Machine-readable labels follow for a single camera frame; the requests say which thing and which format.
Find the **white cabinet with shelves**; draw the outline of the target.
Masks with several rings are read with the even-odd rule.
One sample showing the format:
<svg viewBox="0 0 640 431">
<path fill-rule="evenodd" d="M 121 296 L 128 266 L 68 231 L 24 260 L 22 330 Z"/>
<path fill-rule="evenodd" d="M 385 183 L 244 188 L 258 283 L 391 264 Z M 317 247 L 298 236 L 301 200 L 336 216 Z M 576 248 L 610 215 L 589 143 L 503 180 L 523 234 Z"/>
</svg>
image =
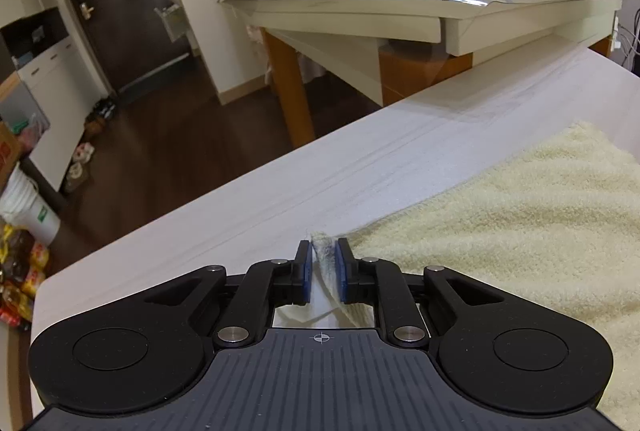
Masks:
<svg viewBox="0 0 640 431">
<path fill-rule="evenodd" d="M 58 191 L 102 94 L 56 0 L 1 0 L 1 52 L 48 121 L 30 160 Z"/>
</svg>

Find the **white plastic bucket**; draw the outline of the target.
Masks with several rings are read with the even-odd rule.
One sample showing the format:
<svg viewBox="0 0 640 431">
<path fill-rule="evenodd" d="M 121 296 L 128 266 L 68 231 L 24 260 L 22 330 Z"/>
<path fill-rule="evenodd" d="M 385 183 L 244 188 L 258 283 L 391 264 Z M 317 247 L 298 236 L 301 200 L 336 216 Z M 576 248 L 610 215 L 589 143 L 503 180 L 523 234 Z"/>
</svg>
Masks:
<svg viewBox="0 0 640 431">
<path fill-rule="evenodd" d="M 19 165 L 3 188 L 0 210 L 6 223 L 27 229 L 44 246 L 50 246 L 58 236 L 60 218 L 40 195 L 36 182 Z"/>
</svg>

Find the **cardboard box with red print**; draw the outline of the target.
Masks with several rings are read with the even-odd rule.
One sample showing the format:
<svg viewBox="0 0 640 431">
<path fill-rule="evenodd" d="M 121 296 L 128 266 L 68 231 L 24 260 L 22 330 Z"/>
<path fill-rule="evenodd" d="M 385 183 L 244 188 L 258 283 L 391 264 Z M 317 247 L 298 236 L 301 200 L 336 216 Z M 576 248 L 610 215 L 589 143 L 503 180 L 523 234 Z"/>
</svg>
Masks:
<svg viewBox="0 0 640 431">
<path fill-rule="evenodd" d="M 22 154 L 22 147 L 10 128 L 0 121 L 0 190 L 6 186 L 9 177 Z"/>
</svg>

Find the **cream dining table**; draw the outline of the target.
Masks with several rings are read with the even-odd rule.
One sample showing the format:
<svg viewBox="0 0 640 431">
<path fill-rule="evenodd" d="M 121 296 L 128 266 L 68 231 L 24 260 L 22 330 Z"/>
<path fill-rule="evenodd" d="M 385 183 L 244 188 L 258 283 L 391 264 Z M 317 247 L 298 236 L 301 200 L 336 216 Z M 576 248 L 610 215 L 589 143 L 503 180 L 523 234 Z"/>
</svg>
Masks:
<svg viewBox="0 0 640 431">
<path fill-rule="evenodd" d="M 264 40 L 294 146 L 312 123 L 299 56 L 394 104 L 537 41 L 611 51 L 623 0 L 220 0 Z"/>
</svg>

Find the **yellow snack bags pile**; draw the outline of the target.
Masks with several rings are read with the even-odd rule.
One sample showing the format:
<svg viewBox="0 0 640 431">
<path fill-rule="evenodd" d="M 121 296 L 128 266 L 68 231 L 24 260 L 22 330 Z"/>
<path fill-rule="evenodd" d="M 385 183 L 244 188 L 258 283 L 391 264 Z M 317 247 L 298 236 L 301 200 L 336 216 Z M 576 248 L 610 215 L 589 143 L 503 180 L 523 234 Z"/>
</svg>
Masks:
<svg viewBox="0 0 640 431">
<path fill-rule="evenodd" d="M 32 325 L 38 289 L 47 278 L 50 252 L 26 229 L 1 229 L 1 321 L 14 329 Z"/>
</svg>

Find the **shoes on floor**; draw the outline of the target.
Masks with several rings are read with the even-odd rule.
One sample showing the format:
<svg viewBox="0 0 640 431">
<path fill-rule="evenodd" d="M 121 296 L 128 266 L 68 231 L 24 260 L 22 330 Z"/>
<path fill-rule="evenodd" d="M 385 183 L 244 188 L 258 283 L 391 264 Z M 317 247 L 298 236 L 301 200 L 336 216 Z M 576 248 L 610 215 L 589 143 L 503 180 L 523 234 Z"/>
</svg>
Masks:
<svg viewBox="0 0 640 431">
<path fill-rule="evenodd" d="M 81 184 L 89 180 L 89 164 L 96 154 L 94 140 L 102 134 L 118 110 L 118 104 L 114 96 L 110 95 L 100 99 L 92 107 L 91 112 L 84 122 L 84 132 L 80 142 L 74 149 L 70 165 L 67 168 L 63 181 L 63 192 L 72 194 Z"/>
</svg>

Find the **cream terry towel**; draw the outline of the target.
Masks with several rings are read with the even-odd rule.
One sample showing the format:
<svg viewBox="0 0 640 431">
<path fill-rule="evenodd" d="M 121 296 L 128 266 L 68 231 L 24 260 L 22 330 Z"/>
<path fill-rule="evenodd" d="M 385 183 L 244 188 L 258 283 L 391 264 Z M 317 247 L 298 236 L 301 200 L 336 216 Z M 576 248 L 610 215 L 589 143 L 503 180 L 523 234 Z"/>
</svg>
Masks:
<svg viewBox="0 0 640 431">
<path fill-rule="evenodd" d="M 358 258 L 449 267 L 592 326 L 614 370 L 600 410 L 639 425 L 639 164 L 578 122 L 346 236 Z"/>
</svg>

